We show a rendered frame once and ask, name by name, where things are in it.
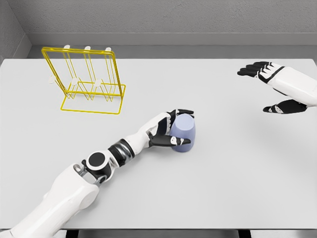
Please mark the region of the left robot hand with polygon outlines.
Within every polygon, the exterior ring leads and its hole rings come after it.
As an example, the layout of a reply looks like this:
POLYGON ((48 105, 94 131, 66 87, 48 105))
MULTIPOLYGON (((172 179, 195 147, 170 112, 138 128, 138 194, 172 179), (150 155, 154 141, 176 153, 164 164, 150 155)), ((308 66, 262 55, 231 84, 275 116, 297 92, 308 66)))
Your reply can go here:
POLYGON ((175 147, 191 144, 193 140, 190 138, 170 135, 171 127, 174 125, 176 118, 180 115, 189 115, 194 118, 194 112, 191 110, 175 109, 170 112, 158 114, 141 127, 140 131, 145 134, 143 147, 175 147))

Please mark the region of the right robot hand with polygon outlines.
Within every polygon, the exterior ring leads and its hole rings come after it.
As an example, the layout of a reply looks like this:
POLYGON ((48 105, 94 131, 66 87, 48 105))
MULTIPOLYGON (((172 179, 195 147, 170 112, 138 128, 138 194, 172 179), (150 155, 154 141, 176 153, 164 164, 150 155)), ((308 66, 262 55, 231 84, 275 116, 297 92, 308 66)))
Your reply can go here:
POLYGON ((258 61, 241 68, 240 76, 257 78, 290 99, 263 108, 265 113, 295 114, 317 107, 317 80, 295 70, 269 61, 258 61))

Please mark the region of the lavender blue cup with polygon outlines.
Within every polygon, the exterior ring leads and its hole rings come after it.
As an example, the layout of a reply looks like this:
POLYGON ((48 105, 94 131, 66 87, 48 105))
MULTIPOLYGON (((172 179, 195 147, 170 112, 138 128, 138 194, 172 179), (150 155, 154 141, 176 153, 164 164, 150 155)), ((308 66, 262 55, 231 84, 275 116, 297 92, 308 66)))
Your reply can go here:
POLYGON ((171 126, 169 135, 183 139, 190 139, 190 144, 174 146, 172 149, 177 152, 188 152, 195 142, 196 127, 194 118, 189 114, 178 115, 171 126))

